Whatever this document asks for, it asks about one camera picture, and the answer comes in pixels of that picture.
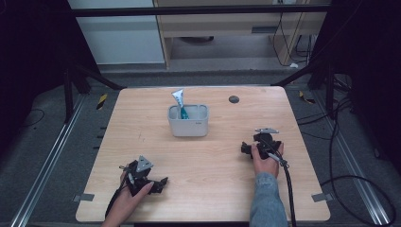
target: table top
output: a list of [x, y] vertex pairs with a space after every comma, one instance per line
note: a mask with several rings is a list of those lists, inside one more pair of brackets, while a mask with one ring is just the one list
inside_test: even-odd
[[[146, 196], [129, 222], [249, 221], [254, 191], [253, 162], [240, 151], [254, 143], [255, 129], [273, 128], [283, 141], [289, 164], [297, 220], [327, 220], [325, 201], [287, 94], [281, 87], [184, 87], [184, 104], [206, 104], [208, 133], [203, 137], [172, 135], [167, 110], [177, 102], [176, 87], [131, 88], [120, 92], [99, 149], [78, 221], [103, 221], [110, 199], [119, 186], [121, 169], [144, 155], [154, 167], [148, 178], [168, 177], [161, 194]], [[230, 96], [238, 96], [231, 103]], [[290, 220], [284, 170], [278, 177], [280, 197]]]

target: aluminum rail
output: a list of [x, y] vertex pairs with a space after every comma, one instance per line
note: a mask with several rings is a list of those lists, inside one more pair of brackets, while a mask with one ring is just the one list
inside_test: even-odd
[[160, 7], [123, 9], [71, 9], [50, 11], [55, 16], [109, 17], [109, 16], [151, 16], [184, 14], [228, 14], [228, 13], [279, 13], [279, 12], [327, 12], [340, 9], [331, 4], [311, 5], [253, 5], [253, 6], [199, 6], [199, 7]]
[[[323, 105], [324, 98], [322, 97], [322, 95], [319, 94], [318, 92], [313, 92], [313, 94], [317, 98], [317, 102], [319, 103], [322, 111], [325, 111]], [[334, 129], [333, 122], [329, 119], [328, 116], [325, 119], [330, 129], [333, 130]], [[345, 165], [348, 168], [348, 171], [353, 175], [366, 178], [365, 174], [363, 173], [363, 170], [360, 168], [359, 164], [357, 163], [357, 160], [352, 154], [352, 151], [348, 147], [341, 131], [339, 131], [339, 134], [336, 136], [335, 141], [339, 148], [342, 160], [344, 161]], [[354, 183], [374, 223], [377, 225], [384, 225], [390, 223], [390, 219], [387, 216], [386, 211], [384, 210], [382, 204], [380, 203], [380, 200], [378, 199], [375, 190], [372, 188], [372, 186], [369, 183], [363, 182], [361, 180], [354, 180]]]
[[36, 203], [39, 200], [39, 197], [42, 195], [44, 191], [44, 187], [46, 186], [47, 180], [49, 179], [56, 163], [60, 157], [62, 149], [64, 148], [65, 142], [70, 135], [71, 130], [74, 128], [75, 123], [77, 122], [78, 115], [81, 111], [82, 104], [85, 100], [86, 95], [79, 95], [77, 103], [75, 105], [75, 112], [72, 115], [69, 122], [64, 124], [57, 138], [53, 148], [50, 150], [49, 155], [47, 156], [46, 161], [39, 173], [38, 177], [35, 180], [35, 183], [30, 188], [26, 199], [24, 200], [23, 204], [21, 205], [20, 209], [18, 210], [17, 214], [11, 221], [12, 227], [24, 227], [26, 226], [30, 215], [33, 212], [33, 209], [36, 206]]

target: hand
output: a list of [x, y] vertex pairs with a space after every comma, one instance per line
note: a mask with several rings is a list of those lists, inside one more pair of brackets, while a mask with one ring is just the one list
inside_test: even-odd
[[[278, 151], [283, 155], [284, 152], [284, 144], [281, 143]], [[273, 175], [275, 178], [278, 176], [278, 168], [279, 163], [272, 158], [268, 158], [263, 160], [260, 158], [259, 150], [256, 145], [252, 145], [252, 156], [253, 156], [253, 166], [254, 166], [254, 174], [257, 175], [261, 172], [268, 172]]]
[[[121, 174], [120, 182], [124, 181], [126, 172]], [[150, 189], [153, 187], [153, 182], [146, 184], [134, 197], [131, 195], [130, 189], [127, 186], [121, 190], [120, 195], [115, 200], [109, 215], [104, 220], [102, 227], [116, 227], [123, 223], [135, 210], [141, 199], [143, 199]]]

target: black metal rail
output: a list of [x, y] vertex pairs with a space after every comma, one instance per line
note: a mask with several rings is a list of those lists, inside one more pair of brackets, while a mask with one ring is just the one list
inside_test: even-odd
[[228, 14], [228, 13], [274, 13], [274, 12], [328, 12], [338, 6], [316, 5], [253, 5], [253, 6], [198, 6], [198, 7], [160, 7], [123, 9], [72, 9], [53, 11], [59, 16], [109, 17], [109, 16], [147, 16], [147, 15], [189, 15], [189, 14]]

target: denim sleeve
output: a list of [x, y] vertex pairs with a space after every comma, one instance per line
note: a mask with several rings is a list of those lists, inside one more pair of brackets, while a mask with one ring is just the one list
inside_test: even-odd
[[267, 172], [257, 174], [255, 179], [250, 226], [288, 226], [286, 211], [279, 196], [277, 180]]

